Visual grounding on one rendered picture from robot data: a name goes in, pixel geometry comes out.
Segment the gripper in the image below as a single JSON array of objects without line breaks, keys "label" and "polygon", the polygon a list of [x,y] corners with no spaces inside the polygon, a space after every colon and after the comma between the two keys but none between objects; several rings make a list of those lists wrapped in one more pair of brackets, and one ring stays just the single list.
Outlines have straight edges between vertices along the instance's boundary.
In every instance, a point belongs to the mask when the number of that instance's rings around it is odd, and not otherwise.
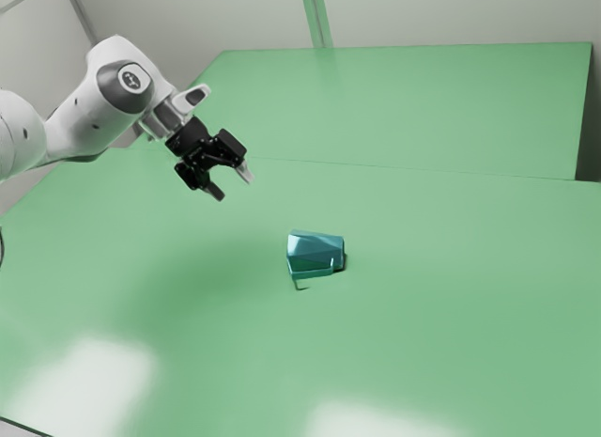
[{"label": "gripper", "polygon": [[233,168],[247,184],[254,181],[246,161],[247,148],[226,129],[220,129],[212,137],[197,117],[192,117],[168,138],[165,146],[180,160],[174,169],[187,187],[202,191],[217,201],[222,201],[225,193],[210,179],[208,170],[219,160],[220,165]]}]

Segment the teal faceted mug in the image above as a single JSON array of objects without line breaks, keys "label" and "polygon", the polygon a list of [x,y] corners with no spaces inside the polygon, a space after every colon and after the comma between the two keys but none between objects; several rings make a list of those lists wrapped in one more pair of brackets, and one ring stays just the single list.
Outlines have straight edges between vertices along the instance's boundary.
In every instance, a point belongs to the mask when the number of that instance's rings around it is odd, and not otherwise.
[{"label": "teal faceted mug", "polygon": [[327,276],[346,266],[342,236],[292,230],[287,236],[286,263],[293,280]]}]

